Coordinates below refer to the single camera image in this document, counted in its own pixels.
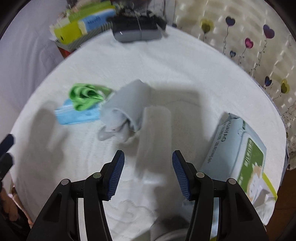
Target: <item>green label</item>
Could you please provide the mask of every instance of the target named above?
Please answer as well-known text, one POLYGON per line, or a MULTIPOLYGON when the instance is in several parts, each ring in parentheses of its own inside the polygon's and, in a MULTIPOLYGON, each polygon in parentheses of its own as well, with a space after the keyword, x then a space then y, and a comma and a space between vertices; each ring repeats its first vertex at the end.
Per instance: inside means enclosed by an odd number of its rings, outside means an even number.
POLYGON ((108 9, 108 8, 114 8, 111 5, 110 1, 104 1, 104 2, 101 2, 101 3, 97 3, 97 4, 91 4, 91 5, 88 5, 88 6, 84 7, 79 12, 72 13, 69 16, 69 21, 71 23, 71 22, 73 22, 75 20, 85 18, 90 14, 93 14, 95 12, 98 12, 100 10, 105 10, 105 9, 108 9))
POLYGON ((260 174, 263 165, 263 153, 258 146, 248 138, 247 149, 244 156, 242 169, 239 174, 238 183, 247 192, 248 184, 251 179, 252 173, 260 174))

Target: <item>white bedsheet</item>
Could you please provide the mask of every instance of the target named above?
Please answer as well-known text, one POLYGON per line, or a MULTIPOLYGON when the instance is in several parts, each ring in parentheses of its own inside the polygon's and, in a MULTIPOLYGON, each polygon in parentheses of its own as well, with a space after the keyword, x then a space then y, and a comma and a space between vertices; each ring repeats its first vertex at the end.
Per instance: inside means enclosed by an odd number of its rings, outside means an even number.
POLYGON ((177 212, 182 200, 171 154, 181 150, 200 167, 225 113, 242 117, 267 148, 264 172, 278 190, 284 164, 285 127, 260 87, 231 60, 177 29, 158 41, 122 44, 108 31, 62 62, 39 86, 16 121, 11 170, 18 194, 35 219, 64 179, 100 171, 117 149, 126 161, 114 197, 104 203, 113 240, 131 240, 159 216, 177 212), (154 88, 154 107, 128 142, 100 142, 100 121, 61 126, 54 109, 74 83, 115 90, 134 79, 154 88))

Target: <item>human hand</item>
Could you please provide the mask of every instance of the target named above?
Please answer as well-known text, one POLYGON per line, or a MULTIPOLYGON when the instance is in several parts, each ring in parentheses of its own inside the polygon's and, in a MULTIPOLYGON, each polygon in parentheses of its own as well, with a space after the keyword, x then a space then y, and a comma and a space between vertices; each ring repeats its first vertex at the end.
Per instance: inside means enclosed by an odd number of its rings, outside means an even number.
POLYGON ((18 219, 18 211, 15 202, 7 195, 4 188, 0 192, 0 200, 3 210, 8 215, 9 220, 14 222, 18 219))
POLYGON ((22 204, 22 202, 21 202, 21 200, 20 200, 20 198, 19 198, 19 196, 17 194, 17 191, 16 191, 15 187, 12 188, 11 192, 12 192, 12 195, 13 195, 13 200, 17 203, 19 208, 26 215, 26 217, 28 219, 28 223, 29 223, 30 227, 32 228, 34 223, 33 223, 32 219, 30 218, 29 214, 27 213, 26 209, 24 208, 24 205, 22 204))

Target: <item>blue textured gripper pad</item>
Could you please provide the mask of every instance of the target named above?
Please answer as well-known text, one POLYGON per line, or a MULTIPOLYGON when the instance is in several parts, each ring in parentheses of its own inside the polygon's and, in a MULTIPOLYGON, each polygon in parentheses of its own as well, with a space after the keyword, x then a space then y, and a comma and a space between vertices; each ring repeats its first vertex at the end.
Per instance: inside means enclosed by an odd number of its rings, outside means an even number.
POLYGON ((191 193, 189 190, 189 181, 187 176, 185 175, 184 169, 181 166, 180 160, 176 152, 173 152, 172 161, 182 194, 184 197, 186 197, 186 199, 189 200, 191 198, 191 193))
POLYGON ((8 150, 13 146, 14 138, 13 135, 8 134, 5 139, 0 143, 0 158, 8 152, 8 150))
POLYGON ((124 166, 124 153, 121 152, 117 160, 117 163, 115 164, 114 170, 111 174, 111 177, 109 179, 108 192, 107 192, 107 198, 109 200, 111 199, 112 196, 115 195, 123 166, 124 166))

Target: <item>blue face mask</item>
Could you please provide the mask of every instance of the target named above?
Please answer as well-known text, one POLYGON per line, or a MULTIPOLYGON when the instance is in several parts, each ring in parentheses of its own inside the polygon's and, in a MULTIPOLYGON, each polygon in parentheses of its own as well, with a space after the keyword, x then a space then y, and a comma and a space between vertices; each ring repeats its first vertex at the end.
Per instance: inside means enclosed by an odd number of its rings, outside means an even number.
POLYGON ((77 111, 73 108, 73 103, 70 99, 67 99, 54 113, 61 125, 73 125, 100 119, 99 104, 95 104, 87 110, 77 111))

